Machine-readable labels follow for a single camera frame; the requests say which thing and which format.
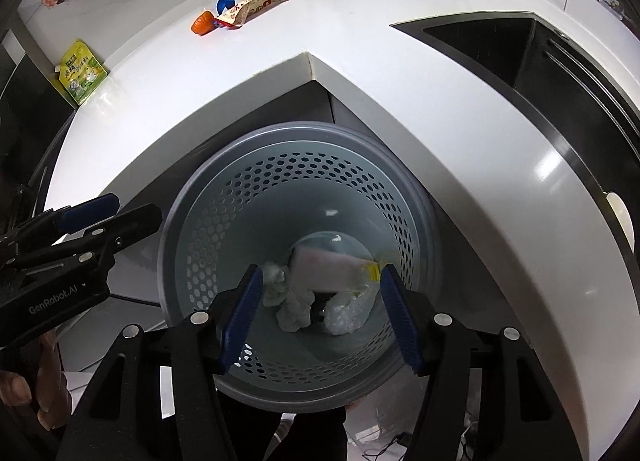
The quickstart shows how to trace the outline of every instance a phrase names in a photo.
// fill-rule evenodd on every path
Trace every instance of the green and yellow package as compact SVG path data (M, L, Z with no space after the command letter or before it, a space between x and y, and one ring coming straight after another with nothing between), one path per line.
M104 67L80 40L76 40L62 57L60 82L78 105L81 105L94 92L106 76Z

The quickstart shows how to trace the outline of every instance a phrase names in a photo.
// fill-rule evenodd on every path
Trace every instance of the black pants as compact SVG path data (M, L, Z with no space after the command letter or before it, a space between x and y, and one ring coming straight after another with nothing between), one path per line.
M254 409L218 391L231 443L238 461L262 461L281 414ZM346 461L347 434L344 407L313 414L297 414L286 438L270 461Z

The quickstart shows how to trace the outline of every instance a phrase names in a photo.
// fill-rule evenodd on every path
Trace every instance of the metal pin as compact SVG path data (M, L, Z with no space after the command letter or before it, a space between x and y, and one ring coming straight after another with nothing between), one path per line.
M438 313L433 317L433 321L439 326L448 326L453 322L453 319L446 313Z
M197 311L190 317L191 323L195 325L200 325L206 323L209 320L209 313L206 311Z
M516 341L520 338L520 332L514 327L506 327L502 333L509 340Z
M133 338L138 334L140 329L135 324L129 324L125 329L122 330L122 336L124 338Z

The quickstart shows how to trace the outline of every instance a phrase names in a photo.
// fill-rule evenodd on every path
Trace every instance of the blue plastic object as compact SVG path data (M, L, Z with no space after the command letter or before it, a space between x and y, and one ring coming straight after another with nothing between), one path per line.
M222 332L222 354L219 361L225 372L238 362L261 298L262 270L256 267Z
M402 353L404 363L409 365L414 373L418 373L424 365L424 357L420 350L418 330L415 327L414 319L409 313L401 288L396 283L396 279L391 271L393 266L387 265L382 269L380 275L380 293L385 303L386 313L389 316L391 327L396 335L396 342Z
M84 228L116 215L120 200L115 194L105 194L67 210L56 223L59 231L75 234Z
M229 10L234 6L236 6L236 0L218 0L218 4L216 4L216 11L218 12L218 15L220 15L225 11L225 8Z

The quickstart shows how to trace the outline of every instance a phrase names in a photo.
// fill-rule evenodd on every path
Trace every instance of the perforated bin wall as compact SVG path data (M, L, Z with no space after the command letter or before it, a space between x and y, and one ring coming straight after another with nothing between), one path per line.
M285 264L297 241L319 231L354 237L376 260L393 262L408 288L434 295L428 197L399 176L406 169L395 157L330 124L304 128L305 139L299 124L276 128L214 156L178 197L161 254L170 321L208 307L250 263ZM343 141L327 141L335 136ZM282 332L276 311L260 305L241 357L218 382L246 403L291 412L331 408L366 394L401 365L380 297L360 330L337 337L315 324Z

